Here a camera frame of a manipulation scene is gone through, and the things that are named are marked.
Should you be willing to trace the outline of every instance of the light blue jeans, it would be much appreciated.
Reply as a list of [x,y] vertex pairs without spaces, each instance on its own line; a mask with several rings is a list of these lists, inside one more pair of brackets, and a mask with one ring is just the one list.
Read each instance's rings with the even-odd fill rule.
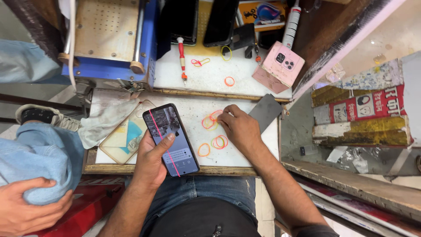
[[0,185],[37,177],[53,179],[54,187],[30,189],[23,197],[35,205],[57,202],[79,183],[84,152],[77,132],[46,123],[24,124],[16,140],[0,138]]
[[0,39],[0,83],[70,85],[61,67],[36,44]]

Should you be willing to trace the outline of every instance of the white workbench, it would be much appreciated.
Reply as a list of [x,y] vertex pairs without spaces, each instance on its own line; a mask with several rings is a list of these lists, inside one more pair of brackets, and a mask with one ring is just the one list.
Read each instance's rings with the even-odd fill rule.
[[[196,154],[201,166],[251,167],[245,157],[230,142],[227,147],[221,150],[211,148],[210,154],[204,157],[198,156],[197,150],[203,143],[208,143],[210,145],[211,140],[218,135],[226,136],[225,131],[221,126],[218,126],[218,128],[213,131],[208,131],[203,128],[201,122],[204,117],[216,110],[224,109],[230,104],[236,104],[240,107],[240,109],[249,113],[256,105],[256,101],[198,96],[163,95],[148,92],[142,92],[138,98],[141,101],[149,100],[157,107],[168,103],[176,105],[180,118],[186,129],[187,136],[189,137],[190,143],[193,147],[193,152]],[[270,124],[265,132],[263,132],[262,140],[274,156],[279,159],[278,124],[276,119]],[[95,163],[115,164],[115,162],[100,149],[98,149]],[[128,164],[135,163],[136,156],[132,157],[132,159],[128,161]]]
[[[219,56],[195,56],[187,55],[186,75],[187,85],[181,79],[180,53],[177,45],[171,45],[171,50],[162,58],[156,61],[154,87],[164,89],[189,90],[197,92],[215,92],[223,94],[237,94],[249,96],[264,96],[272,94],[275,98],[292,98],[291,88],[279,94],[275,94],[251,77],[257,67],[256,55],[247,59],[244,57],[245,48],[232,52],[232,58],[224,61]],[[263,58],[266,50],[260,49],[259,55]],[[195,67],[190,61],[192,59],[203,60],[210,58],[210,62],[202,67]],[[224,79],[231,76],[235,80],[232,87],[225,85]]]

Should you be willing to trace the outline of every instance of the white tube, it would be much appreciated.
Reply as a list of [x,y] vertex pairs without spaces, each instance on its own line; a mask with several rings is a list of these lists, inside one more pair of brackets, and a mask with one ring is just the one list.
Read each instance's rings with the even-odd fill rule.
[[284,37],[282,38],[282,44],[289,49],[292,49],[301,15],[301,8],[298,6],[298,3],[299,0],[296,0],[294,6],[290,9],[287,24],[285,25]]
[[73,74],[73,61],[75,56],[75,33],[76,33],[76,0],[70,0],[70,51],[69,51],[69,78],[73,88],[76,91],[76,81]]

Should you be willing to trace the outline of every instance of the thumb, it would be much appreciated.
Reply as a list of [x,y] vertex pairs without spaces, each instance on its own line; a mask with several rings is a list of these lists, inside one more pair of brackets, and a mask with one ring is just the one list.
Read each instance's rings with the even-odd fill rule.
[[28,180],[22,180],[11,183],[11,188],[17,193],[24,193],[33,188],[50,188],[56,184],[55,180],[50,180],[44,177],[38,177]]
[[153,153],[154,156],[162,157],[162,155],[173,145],[175,137],[176,136],[173,133],[168,134],[152,149],[151,153]]

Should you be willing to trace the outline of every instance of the clear phone case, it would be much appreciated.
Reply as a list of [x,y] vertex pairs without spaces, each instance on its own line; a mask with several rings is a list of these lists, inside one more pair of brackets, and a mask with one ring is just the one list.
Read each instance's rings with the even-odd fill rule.
[[149,100],[143,101],[110,135],[99,148],[118,164],[125,164],[139,148],[139,142],[147,131],[143,112],[156,108]]

